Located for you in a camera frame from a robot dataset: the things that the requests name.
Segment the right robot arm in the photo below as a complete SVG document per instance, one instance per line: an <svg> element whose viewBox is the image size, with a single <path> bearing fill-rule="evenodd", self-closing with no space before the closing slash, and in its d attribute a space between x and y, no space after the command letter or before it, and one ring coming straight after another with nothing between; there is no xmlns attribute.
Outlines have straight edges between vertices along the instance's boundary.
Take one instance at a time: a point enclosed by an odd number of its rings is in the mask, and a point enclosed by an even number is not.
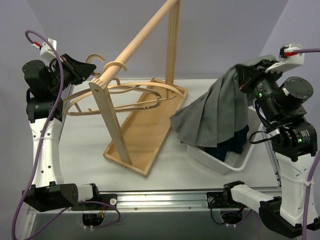
<svg viewBox="0 0 320 240"><path fill-rule="evenodd" d="M255 97L254 107L266 130L279 165L281 196L271 196L248 187L242 181L224 185L222 200L227 206L244 205L260 216L271 231L293 239L307 230L320 228L312 199L318 140L316 129L305 119L303 103L314 92L304 78L292 76L283 84L275 60L255 65L236 65L239 90Z"/></svg>

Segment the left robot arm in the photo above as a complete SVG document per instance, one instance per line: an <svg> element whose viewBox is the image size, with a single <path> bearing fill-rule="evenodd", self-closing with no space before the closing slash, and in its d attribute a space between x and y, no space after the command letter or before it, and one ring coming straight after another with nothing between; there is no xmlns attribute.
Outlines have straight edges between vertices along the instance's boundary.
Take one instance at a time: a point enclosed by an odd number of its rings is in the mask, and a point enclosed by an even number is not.
<svg viewBox="0 0 320 240"><path fill-rule="evenodd" d="M62 92L82 84L96 69L91 63L77 61L67 54L51 57L49 65L31 60L22 67L26 91L26 114L33 140L33 179L24 202L39 212L75 207L82 203L90 210L100 206L101 197L94 183L64 183L59 159L63 127Z"/></svg>

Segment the grey pleated skirt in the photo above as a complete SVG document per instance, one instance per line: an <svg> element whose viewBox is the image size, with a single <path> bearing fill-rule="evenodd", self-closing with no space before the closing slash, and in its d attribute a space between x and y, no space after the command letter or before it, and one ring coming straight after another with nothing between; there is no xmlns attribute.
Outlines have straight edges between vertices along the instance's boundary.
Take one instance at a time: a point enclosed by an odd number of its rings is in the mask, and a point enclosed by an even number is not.
<svg viewBox="0 0 320 240"><path fill-rule="evenodd" d="M239 90L236 67L230 66L205 92L170 117L178 139L190 146L215 148L244 129L254 96Z"/></svg>

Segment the dark blue denim skirt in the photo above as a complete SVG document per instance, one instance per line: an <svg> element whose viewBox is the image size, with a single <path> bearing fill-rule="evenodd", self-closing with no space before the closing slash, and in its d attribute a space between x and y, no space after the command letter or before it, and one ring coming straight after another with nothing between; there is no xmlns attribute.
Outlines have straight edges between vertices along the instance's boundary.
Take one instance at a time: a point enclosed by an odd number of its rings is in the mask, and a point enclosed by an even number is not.
<svg viewBox="0 0 320 240"><path fill-rule="evenodd" d="M249 130L249 126L246 125L243 129L234 132L233 137L230 139L218 143L216 147L205 147L204 152L222 162L225 161L228 152L241 154L246 144Z"/></svg>

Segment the beige plastic hanger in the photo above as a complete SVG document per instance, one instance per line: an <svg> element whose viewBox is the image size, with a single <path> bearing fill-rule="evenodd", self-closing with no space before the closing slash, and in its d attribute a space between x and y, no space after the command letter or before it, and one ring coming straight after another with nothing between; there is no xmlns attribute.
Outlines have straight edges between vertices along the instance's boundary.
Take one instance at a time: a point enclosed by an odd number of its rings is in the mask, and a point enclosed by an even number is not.
<svg viewBox="0 0 320 240"><path fill-rule="evenodd" d="M118 89L109 89L112 85L116 85L117 82L116 80L115 84L109 84L107 86L107 89L109 90L109 93L111 91L119 91ZM149 86L142 85L142 88L148 88L154 91L157 91L161 95L161 104L163 104L166 101L170 101L175 99L176 97L181 97L184 98L184 94L181 90L179 90L177 87L167 84L165 82L162 82L158 79L152 79L148 82L145 81L140 81L140 82L122 82L120 80L121 84L125 85L132 85L132 84L150 84ZM140 91L130 91L127 93L121 93L121 94L110 94L111 97L115 98L118 101L118 106L122 105L129 105L129 104L135 104L139 102L144 102L144 101L151 101L156 98L155 95L149 94L147 95L146 93L142 93ZM86 100L87 98L93 97L93 91L89 88L80 90L76 93L71 94L70 96L66 97L63 100L64 107L63 107L63 112L68 115L68 116L91 116L91 115L98 115L101 113L99 109L93 109L92 107L88 107L87 109L81 108L80 102L85 102L87 103L88 101Z"/></svg>
<svg viewBox="0 0 320 240"><path fill-rule="evenodd" d="M87 57L86 59L86 63L91 64L91 61L93 59L99 59L102 63L105 62L105 59L98 55L98 54L92 54L90 56ZM117 67L121 67L123 68L125 71L127 71L127 66L120 61L111 61L108 62L105 67L109 68L112 66L117 66ZM92 72L91 75L93 77L100 77L102 74L100 72ZM132 84L132 85L125 85L124 83L121 83L120 79L118 77L114 77L113 78L116 81L116 85L111 85L111 87L109 87L109 89L116 89L118 91L111 91L110 94L124 94L124 93L128 93L128 92L132 92L132 91L136 91L136 92L142 92L145 93L147 95L154 95L155 99L151 100L151 101L142 101L142 102L137 102L137 103L132 103L132 104L126 104L126 105L120 105L120 106L116 106L114 107L114 110L116 112L133 112L133 111L140 111L140 110L148 110L148 109L153 109L153 108L157 108L161 105L161 102L163 100L160 93L158 93L155 90L149 89L149 88L144 88L141 87L142 85L145 86L150 86L151 82L148 82L148 84Z"/></svg>

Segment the beige plastic hanger front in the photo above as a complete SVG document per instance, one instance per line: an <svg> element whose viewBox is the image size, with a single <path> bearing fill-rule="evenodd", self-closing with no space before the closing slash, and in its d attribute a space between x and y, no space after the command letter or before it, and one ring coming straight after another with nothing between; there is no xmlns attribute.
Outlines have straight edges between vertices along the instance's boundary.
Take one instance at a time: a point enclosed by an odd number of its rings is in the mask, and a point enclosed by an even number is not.
<svg viewBox="0 0 320 240"><path fill-rule="evenodd" d="M90 56L87 57L86 59L86 63L91 64L91 61L93 59L99 59L102 63L105 62L105 59L98 55L98 54L92 54ZM120 61L111 61L108 62L105 67L109 68L112 66L117 66L117 67L121 67L123 68L125 71L127 71L127 66ZM102 74L100 72L92 72L91 75L93 77L100 77ZM116 106L114 107L114 110L116 112L133 112L133 111L140 111L140 110L148 110L148 109L153 109L153 108L157 108L161 105L161 102L163 100L160 93L158 93L155 90L149 89L149 88L144 88L141 87L142 85L145 86L150 86L151 82L148 82L148 84L132 84L132 85L125 85L124 83L121 83L120 79L118 77L114 77L113 78L116 81L116 85L111 85L111 87L109 87L109 89L116 89L118 91L111 91L110 94L124 94L124 93L128 93L128 92L132 92L132 91L136 91L136 92L142 92L145 93L147 95L154 95L155 99L151 100L151 101L142 101L142 102L137 102L137 103L132 103L132 104L126 104L126 105L120 105L120 106Z"/></svg>

